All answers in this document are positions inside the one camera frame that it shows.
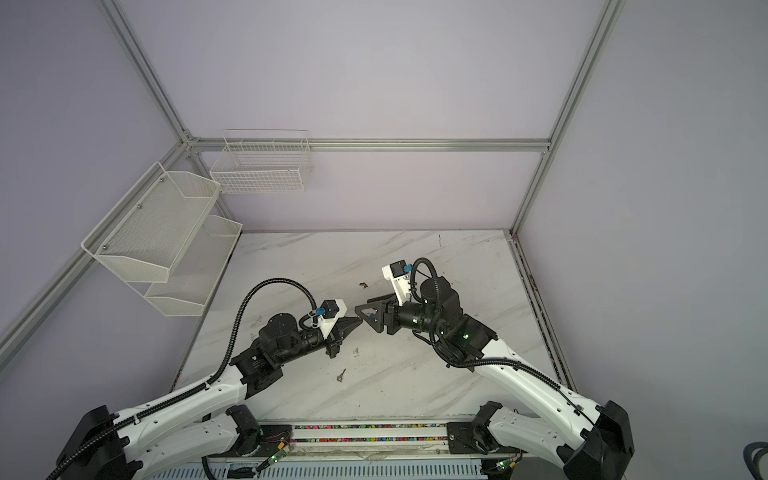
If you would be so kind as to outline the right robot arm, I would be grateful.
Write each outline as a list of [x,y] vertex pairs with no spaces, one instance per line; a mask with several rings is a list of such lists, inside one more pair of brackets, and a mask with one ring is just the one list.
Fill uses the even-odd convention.
[[410,298],[394,293],[354,309],[376,332],[407,329],[421,334],[449,367],[471,370],[493,381],[534,412],[514,413],[488,401],[467,423],[464,445],[479,454],[504,448],[532,454],[562,469],[569,479],[621,479],[635,447],[628,413],[603,405],[537,370],[490,327],[461,306],[444,278],[426,280]]

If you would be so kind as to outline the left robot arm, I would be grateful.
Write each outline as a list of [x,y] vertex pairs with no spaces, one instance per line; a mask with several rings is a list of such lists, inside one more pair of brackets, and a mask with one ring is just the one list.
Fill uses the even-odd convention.
[[273,316],[242,353],[211,376],[137,407],[86,413],[59,455],[53,479],[148,479],[210,456],[244,457],[288,440],[264,433],[245,400],[283,375],[283,366],[317,351],[334,357],[361,325],[336,315],[304,330],[294,316]]

